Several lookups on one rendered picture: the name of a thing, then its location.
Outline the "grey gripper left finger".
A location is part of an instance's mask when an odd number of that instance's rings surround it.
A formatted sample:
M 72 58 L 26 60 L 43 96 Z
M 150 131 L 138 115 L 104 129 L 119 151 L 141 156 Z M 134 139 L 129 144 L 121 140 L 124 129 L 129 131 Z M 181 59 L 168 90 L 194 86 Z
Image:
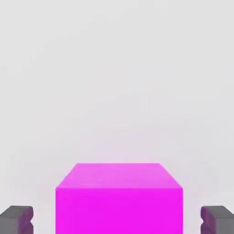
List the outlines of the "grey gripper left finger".
M 34 234 L 32 206 L 9 206 L 0 214 L 0 234 Z

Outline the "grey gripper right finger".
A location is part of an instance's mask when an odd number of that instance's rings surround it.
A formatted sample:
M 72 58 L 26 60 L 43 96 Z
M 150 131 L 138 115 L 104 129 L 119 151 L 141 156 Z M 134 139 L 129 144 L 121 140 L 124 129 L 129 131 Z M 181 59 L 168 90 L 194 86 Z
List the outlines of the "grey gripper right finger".
M 234 214 L 224 206 L 201 207 L 201 234 L 234 234 Z

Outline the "small magenta cube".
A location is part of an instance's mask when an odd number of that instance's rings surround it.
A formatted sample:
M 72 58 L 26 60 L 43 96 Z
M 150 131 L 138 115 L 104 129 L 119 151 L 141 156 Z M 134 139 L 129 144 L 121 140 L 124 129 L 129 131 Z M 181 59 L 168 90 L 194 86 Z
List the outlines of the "small magenta cube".
M 157 163 L 79 163 L 55 190 L 55 234 L 183 234 L 183 189 Z

